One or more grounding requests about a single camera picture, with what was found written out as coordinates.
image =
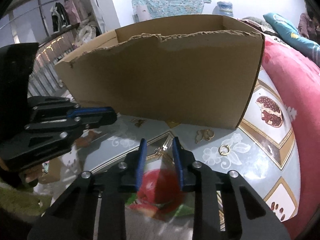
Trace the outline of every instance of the teal pillow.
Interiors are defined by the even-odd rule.
[[[318,67],[320,67],[320,46],[318,43],[300,36],[298,29],[293,23],[279,14],[268,13],[263,17],[284,42],[299,51],[305,57],[311,59]]]

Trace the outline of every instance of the pink garment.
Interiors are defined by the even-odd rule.
[[[287,107],[299,150],[299,210],[284,222],[295,239],[320,204],[320,69],[300,52],[268,35],[262,67]]]
[[[69,16],[69,21],[71,25],[81,22],[76,6],[74,5],[72,0],[66,1],[64,3],[64,8]]]
[[[83,21],[85,19],[87,19],[88,17],[88,12],[87,10],[84,8],[82,2],[80,0],[72,0],[80,17],[80,20]]]

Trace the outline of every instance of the metal screw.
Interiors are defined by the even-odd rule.
[[[81,174],[81,177],[84,178],[84,179],[90,178],[90,176],[91,176],[91,172],[90,171],[84,171]]]
[[[118,164],[118,167],[119,167],[120,169],[126,169],[126,168],[128,167],[128,165],[127,165],[125,162],[120,162],[120,163]]]
[[[233,178],[236,178],[239,176],[239,173],[237,171],[229,171],[229,175]]]
[[[67,133],[67,132],[62,132],[62,133],[60,134],[60,138],[61,138],[61,139],[65,138],[65,137],[67,137],[67,136],[68,136],[68,133]]]
[[[197,169],[199,169],[199,168],[201,168],[202,163],[201,163],[201,162],[196,161],[196,162],[193,162],[192,166],[193,166],[193,167],[195,167],[195,168],[197,168]]]

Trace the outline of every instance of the pink cushion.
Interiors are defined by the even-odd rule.
[[[300,52],[268,35],[262,67],[286,105],[299,150],[299,210],[297,216],[284,222],[294,239],[320,203],[320,69]]]

